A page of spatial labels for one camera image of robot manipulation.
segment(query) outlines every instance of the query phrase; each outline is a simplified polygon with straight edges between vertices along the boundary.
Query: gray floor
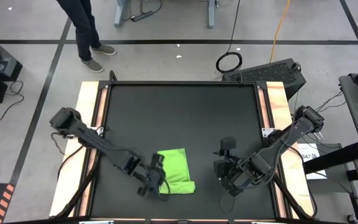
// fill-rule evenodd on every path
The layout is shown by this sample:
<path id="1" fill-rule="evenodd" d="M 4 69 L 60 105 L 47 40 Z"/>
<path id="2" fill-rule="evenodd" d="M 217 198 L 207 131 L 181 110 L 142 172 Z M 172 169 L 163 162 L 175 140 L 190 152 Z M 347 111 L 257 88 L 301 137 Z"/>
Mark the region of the gray floor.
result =
<path id="1" fill-rule="evenodd" d="M 113 26 L 116 2 L 93 0 L 93 13 L 102 40 L 228 40 L 231 36 L 237 1 L 220 0 L 214 29 L 207 29 L 205 2 L 163 0 L 163 8 L 143 21 Z M 358 26 L 358 0 L 346 1 Z M 237 40 L 272 40 L 286 0 L 241 1 L 234 38 Z M 145 11 L 158 7 L 157 0 L 145 2 Z M 132 13 L 139 13 L 138 1 Z M 62 161 L 49 138 L 51 116 L 62 106 L 75 106 L 82 81 L 104 80 L 113 69 L 120 80 L 214 80 L 221 79 L 215 69 L 216 59 L 227 44 L 132 44 L 115 45 L 117 55 L 94 55 L 106 71 L 93 74 L 78 60 L 76 45 L 65 44 L 56 53 L 67 16 L 56 1 L 0 0 L 0 40 L 30 40 L 3 47 L 23 63 L 19 79 L 25 83 L 25 101 L 15 106 L 0 122 L 0 183 L 10 181 L 17 157 L 34 113 L 40 112 L 37 127 L 21 171 L 5 222 L 47 218 L 56 186 L 57 169 Z M 75 39 L 70 27 L 67 40 Z M 324 40 L 357 40 L 339 0 L 293 0 L 278 36 L 279 40 L 322 40 L 325 45 L 278 45 L 274 60 L 293 58 L 302 65 L 307 84 L 300 90 L 297 106 L 319 106 L 339 92 L 338 77 L 358 72 L 358 45 L 326 45 Z M 56 40 L 52 44 L 38 40 Z M 243 56 L 243 68 L 267 63 L 269 44 L 233 45 Z M 53 59 L 57 62 L 54 68 Z M 223 67 L 235 61 L 227 58 Z M 37 108 L 46 77 L 53 77 L 44 106 Z M 0 105 L 0 115 L 16 96 L 7 96 Z M 344 101 L 343 96 L 332 105 Z M 346 105 L 322 113 L 326 118 L 324 142 L 348 145 L 358 140 Z M 343 222 L 352 213 L 346 194 L 316 194 L 323 220 Z"/>

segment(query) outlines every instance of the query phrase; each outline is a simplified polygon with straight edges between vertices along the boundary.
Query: wooden table frame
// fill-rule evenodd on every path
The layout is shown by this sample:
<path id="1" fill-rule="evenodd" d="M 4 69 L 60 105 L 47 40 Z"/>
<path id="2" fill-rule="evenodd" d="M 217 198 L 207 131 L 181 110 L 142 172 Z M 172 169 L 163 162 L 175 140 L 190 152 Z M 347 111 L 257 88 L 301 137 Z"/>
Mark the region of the wooden table frame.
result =
<path id="1" fill-rule="evenodd" d="M 288 107 L 287 97 L 282 82 L 267 82 L 267 90 L 258 89 L 260 109 L 262 112 L 264 128 L 284 129 L 291 124 L 290 109 Z M 99 82 L 83 82 L 81 85 L 80 94 L 76 104 L 76 110 L 81 113 L 82 121 L 87 126 L 98 127 L 102 125 L 103 114 L 106 110 L 106 103 L 108 95 L 108 88 L 100 86 Z M 80 147 L 76 139 L 68 140 L 64 159 L 72 154 Z M 92 168 L 96 157 L 95 149 L 82 149 L 75 156 L 73 156 L 63 166 L 60 172 L 55 196 L 50 211 L 50 216 L 58 214 L 73 194 L 78 189 L 83 174 L 83 166 L 87 165 L 87 171 Z M 313 214 L 313 206 L 310 200 L 309 190 L 306 182 L 305 172 L 303 170 L 301 158 L 292 149 L 287 150 L 281 156 L 281 172 L 283 180 L 296 201 L 302 206 L 303 210 L 309 214 Z M 87 214 L 88 202 L 91 195 L 92 182 L 87 186 L 79 204 L 79 209 L 76 213 L 71 211 L 70 216 L 78 215 L 85 216 Z M 275 193 L 277 199 L 277 207 L 279 216 L 282 218 L 297 218 L 292 209 L 289 209 L 288 204 L 283 199 L 281 191 L 275 186 Z M 131 219 L 132 221 L 143 221 L 144 219 Z M 197 221 L 227 221 L 227 220 L 197 220 Z M 245 222 L 250 220 L 235 220 L 238 222 Z"/>

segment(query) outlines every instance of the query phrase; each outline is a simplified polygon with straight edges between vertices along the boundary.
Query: person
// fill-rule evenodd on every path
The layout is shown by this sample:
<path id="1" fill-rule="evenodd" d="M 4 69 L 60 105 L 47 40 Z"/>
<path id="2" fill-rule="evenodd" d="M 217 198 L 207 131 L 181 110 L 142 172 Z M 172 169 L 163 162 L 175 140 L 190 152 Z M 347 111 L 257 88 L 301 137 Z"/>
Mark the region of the person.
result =
<path id="1" fill-rule="evenodd" d="M 92 59 L 92 52 L 114 55 L 114 47 L 103 45 L 99 41 L 94 16 L 92 15 L 91 0 L 57 0 L 76 28 L 75 39 L 81 63 L 92 72 L 102 72 L 103 66 Z"/>

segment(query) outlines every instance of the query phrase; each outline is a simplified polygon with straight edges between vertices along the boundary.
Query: white label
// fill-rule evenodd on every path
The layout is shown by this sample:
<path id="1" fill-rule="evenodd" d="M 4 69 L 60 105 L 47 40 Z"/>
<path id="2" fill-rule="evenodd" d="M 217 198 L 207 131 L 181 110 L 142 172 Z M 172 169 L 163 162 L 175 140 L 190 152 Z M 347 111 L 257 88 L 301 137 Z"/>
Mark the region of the white label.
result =
<path id="1" fill-rule="evenodd" d="M 298 148 L 299 148 L 299 153 L 302 154 L 303 161 L 305 162 L 320 156 L 316 144 L 298 144 Z M 327 175 L 325 170 L 318 171 L 318 173 Z M 322 175 L 318 175 L 315 173 L 306 175 L 306 178 L 308 180 L 327 179 L 326 177 L 323 177 Z"/>

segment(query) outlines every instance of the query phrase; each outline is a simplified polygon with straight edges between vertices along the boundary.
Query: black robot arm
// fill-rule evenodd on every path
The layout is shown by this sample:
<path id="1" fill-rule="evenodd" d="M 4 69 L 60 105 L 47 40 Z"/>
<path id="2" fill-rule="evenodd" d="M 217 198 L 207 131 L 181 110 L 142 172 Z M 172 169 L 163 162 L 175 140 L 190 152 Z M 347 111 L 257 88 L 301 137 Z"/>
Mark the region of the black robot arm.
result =
<path id="1" fill-rule="evenodd" d="M 236 148 L 233 137 L 221 140 L 221 149 L 215 154 L 224 156 L 224 159 L 214 161 L 214 172 L 230 195 L 235 197 L 244 189 L 268 184 L 273 180 L 280 156 L 299 138 L 320 132 L 324 125 L 324 118 L 309 106 L 299 107 L 294 116 L 293 124 L 268 136 L 272 142 L 269 147 L 248 158 L 231 155 L 230 150 Z"/>
<path id="2" fill-rule="evenodd" d="M 153 154 L 150 165 L 147 165 L 143 156 L 135 149 L 117 147 L 99 136 L 95 130 L 88 128 L 81 121 L 80 113 L 72 108 L 60 109 L 50 120 L 50 125 L 62 136 L 75 136 L 85 147 L 99 150 L 123 173 L 140 180 L 143 186 L 138 189 L 138 194 L 141 196 L 146 196 L 149 192 L 158 193 L 158 188 L 165 181 L 163 156 Z M 144 169 L 146 175 L 135 171 L 136 169 Z"/>

